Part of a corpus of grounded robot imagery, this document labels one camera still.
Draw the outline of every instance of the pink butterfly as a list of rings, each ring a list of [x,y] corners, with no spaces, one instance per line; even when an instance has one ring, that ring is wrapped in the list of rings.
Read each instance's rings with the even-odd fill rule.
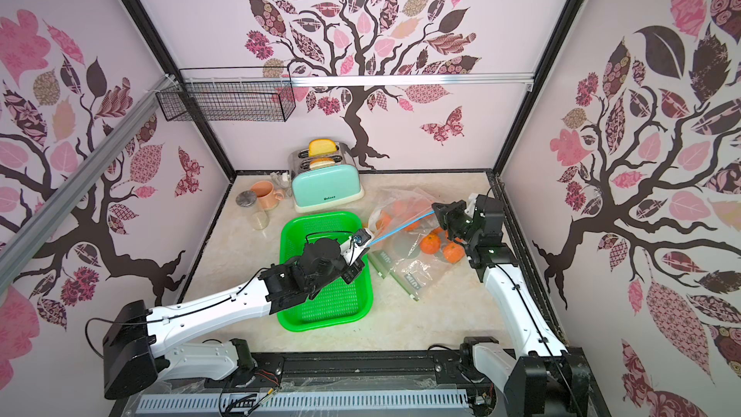
[[[427,134],[432,134],[433,138],[436,141],[439,141],[441,145],[443,145],[444,141],[448,140],[448,134],[463,135],[463,125],[459,123],[459,121],[463,118],[461,108],[463,107],[454,109],[453,112],[450,113],[450,115],[448,116],[448,120],[445,122],[444,125],[435,123],[422,124],[420,126],[421,130],[425,131]]]
[[[178,147],[178,156],[180,157],[180,165],[185,171],[185,176],[180,179],[178,185],[175,187],[175,196],[180,197],[188,192],[196,193],[200,189],[198,188],[198,179],[196,176],[201,174],[201,168],[198,161],[190,160],[190,155],[186,153],[181,147]]]

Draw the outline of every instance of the marble countertop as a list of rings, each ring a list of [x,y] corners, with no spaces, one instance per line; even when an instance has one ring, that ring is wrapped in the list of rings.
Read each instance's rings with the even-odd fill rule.
[[[281,230],[298,216],[293,200],[287,198],[267,212],[270,223],[263,230],[252,229],[235,201],[239,192],[264,179],[270,180],[265,176],[237,178],[185,301],[236,286],[258,268],[278,263]],[[363,199],[331,210],[354,212],[365,223],[382,189],[411,190],[418,186],[443,203],[465,200],[471,192],[485,194],[489,190],[482,172],[363,174],[361,182],[365,189]],[[426,349],[433,343],[457,348],[466,336],[493,336],[503,347],[511,348],[499,308],[465,261],[453,265],[429,291],[421,294],[420,301],[410,299],[393,278],[380,278],[372,267],[370,275],[374,304],[366,317],[357,322],[289,332],[271,315],[231,324],[202,339],[244,338],[253,351],[277,352]]]

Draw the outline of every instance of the orange mug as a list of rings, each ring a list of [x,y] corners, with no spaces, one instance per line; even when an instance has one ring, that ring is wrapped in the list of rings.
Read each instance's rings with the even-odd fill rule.
[[[283,190],[275,190],[271,181],[259,181],[250,190],[257,194],[257,200],[265,211],[278,206],[278,202],[285,198]]]

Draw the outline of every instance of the black wire basket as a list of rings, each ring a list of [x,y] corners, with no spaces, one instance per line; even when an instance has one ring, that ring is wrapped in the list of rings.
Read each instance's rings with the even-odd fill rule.
[[[240,66],[264,70],[261,66]],[[270,69],[283,70],[285,66]],[[183,70],[232,70],[186,68]],[[207,121],[286,121],[296,107],[291,76],[261,80],[186,80],[157,93],[168,121],[192,121],[186,103],[193,101]]]

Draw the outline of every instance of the black cable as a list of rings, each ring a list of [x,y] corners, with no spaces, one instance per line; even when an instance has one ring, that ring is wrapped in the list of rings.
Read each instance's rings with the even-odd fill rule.
[[[238,295],[239,293],[242,293],[242,291],[245,288],[247,288],[247,285],[249,285],[250,282],[252,282],[254,280],[254,278],[257,277],[257,274],[260,274],[260,271],[263,271],[263,270],[267,270],[267,267],[261,267],[260,269],[258,269],[257,272],[252,277],[250,277],[250,280],[247,281],[245,283],[245,285],[236,292],[236,295]],[[170,320],[179,319],[180,317],[185,317],[186,315],[191,315],[191,314],[195,314],[196,312],[208,310],[208,309],[210,309],[212,307],[218,306],[219,304],[224,303],[224,302],[229,301],[229,300],[231,300],[231,297],[225,298],[225,299],[223,299],[221,301],[217,301],[216,303],[211,304],[210,306],[202,307],[202,308],[200,308],[198,310],[195,310],[195,311],[186,312],[184,314],[174,315],[173,317],[170,317],[168,319],[170,319]],[[95,347],[93,346],[93,342],[90,341],[90,335],[88,334],[88,326],[90,325],[90,322],[92,322],[93,320],[98,320],[100,322],[105,322],[107,324],[112,324],[112,325],[113,324],[116,324],[116,325],[145,325],[145,324],[154,324],[155,322],[162,322],[164,319],[144,320],[143,322],[118,322],[116,320],[108,320],[108,319],[103,319],[103,318],[99,318],[99,317],[93,317],[93,318],[88,319],[88,321],[85,322],[85,339],[88,340],[88,346],[90,347],[90,349],[92,349],[93,352],[96,353],[98,355],[98,357],[100,357],[102,359],[103,358],[103,355],[101,353],[98,353],[98,350],[95,349]]]

